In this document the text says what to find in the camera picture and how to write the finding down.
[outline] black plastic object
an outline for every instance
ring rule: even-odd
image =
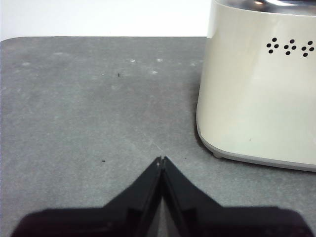
[[[49,209],[24,217],[12,237],[145,237],[157,234],[164,199],[181,237],[313,237],[302,217],[277,207],[222,207],[167,158],[154,162],[103,208]]]

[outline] white backdrop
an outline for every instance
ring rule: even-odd
[[[206,36],[211,0],[1,0],[1,40]]]

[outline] dust spot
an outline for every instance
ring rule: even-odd
[[[119,85],[111,85],[111,89],[112,90],[118,90],[119,89]]]

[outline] metal top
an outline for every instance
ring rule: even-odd
[[[316,16],[316,0],[216,0],[244,10]]]

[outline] speckled gray surface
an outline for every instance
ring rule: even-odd
[[[316,232],[315,173],[217,159],[201,144],[195,109],[204,44],[3,41],[1,236],[29,212],[103,206],[160,155],[222,205],[291,208]]]

